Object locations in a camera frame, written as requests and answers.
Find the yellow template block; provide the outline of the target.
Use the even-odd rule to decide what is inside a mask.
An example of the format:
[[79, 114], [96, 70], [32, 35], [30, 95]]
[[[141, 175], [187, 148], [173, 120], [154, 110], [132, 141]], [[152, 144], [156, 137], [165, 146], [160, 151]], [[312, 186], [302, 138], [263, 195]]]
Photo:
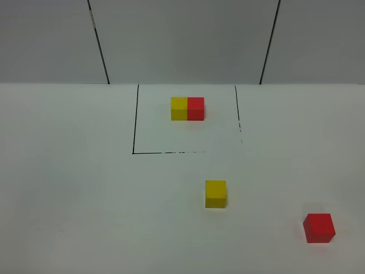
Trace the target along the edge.
[[171, 97], [171, 120], [188, 120], [187, 97]]

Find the red template block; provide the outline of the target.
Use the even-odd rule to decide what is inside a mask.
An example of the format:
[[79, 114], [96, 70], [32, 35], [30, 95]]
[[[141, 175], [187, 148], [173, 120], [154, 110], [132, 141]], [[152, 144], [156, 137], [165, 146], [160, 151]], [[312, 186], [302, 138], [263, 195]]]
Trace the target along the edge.
[[188, 97], [188, 120], [204, 120], [205, 100], [204, 97]]

